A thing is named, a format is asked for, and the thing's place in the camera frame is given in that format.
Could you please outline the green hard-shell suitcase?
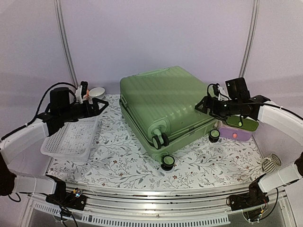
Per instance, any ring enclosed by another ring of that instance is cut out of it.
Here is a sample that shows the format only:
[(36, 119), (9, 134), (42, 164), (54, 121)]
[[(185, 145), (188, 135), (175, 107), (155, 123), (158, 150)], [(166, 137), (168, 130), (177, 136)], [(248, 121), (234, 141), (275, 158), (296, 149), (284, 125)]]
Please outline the green hard-shell suitcase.
[(207, 84), (173, 66), (122, 78), (119, 104), (148, 155), (169, 171), (174, 152), (214, 127), (215, 118), (195, 109), (206, 95)]

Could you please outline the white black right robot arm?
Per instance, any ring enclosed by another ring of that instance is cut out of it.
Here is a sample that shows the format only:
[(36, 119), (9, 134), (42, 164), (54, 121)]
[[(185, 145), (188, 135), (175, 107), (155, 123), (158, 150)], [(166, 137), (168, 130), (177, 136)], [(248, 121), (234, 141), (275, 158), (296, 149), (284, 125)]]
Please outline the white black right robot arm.
[[(214, 94), (207, 91), (206, 96), (196, 104), (195, 109), (208, 114), (222, 122), (228, 117), (239, 116), (240, 119), (250, 118), (263, 125), (265, 132), (258, 132), (257, 141), (265, 142), (266, 146), (277, 142), (283, 148), (290, 148), (294, 142), (295, 148), (303, 146), (303, 118), (298, 114), (277, 105), (263, 95), (251, 96), (243, 77), (225, 82), (227, 95), (221, 92), (219, 84), (210, 84)], [(244, 194), (232, 194), (228, 197), (231, 210), (243, 210), (269, 202), (268, 193), (281, 186), (295, 183), (303, 178), (303, 153), (288, 151), (292, 158), (287, 163), (271, 173), (264, 173), (254, 180)]]

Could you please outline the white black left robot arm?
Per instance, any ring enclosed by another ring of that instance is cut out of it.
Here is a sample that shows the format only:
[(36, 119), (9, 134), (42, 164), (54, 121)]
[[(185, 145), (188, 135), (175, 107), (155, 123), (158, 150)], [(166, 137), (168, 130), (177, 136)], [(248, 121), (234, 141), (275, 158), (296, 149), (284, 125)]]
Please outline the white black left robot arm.
[(45, 92), (50, 96), (46, 111), (37, 109), (33, 119), (28, 123), (2, 136), (0, 139), (0, 194), (10, 196), (12, 193), (37, 192), (51, 194), (60, 205), (70, 202), (70, 194), (59, 187), (59, 179), (50, 176), (37, 176), (16, 172), (8, 164), (23, 151), (35, 143), (57, 133), (65, 123), (99, 116), (109, 105), (105, 100), (93, 98), (85, 100), (87, 84), (82, 83), (70, 90), (71, 85), (59, 82)]

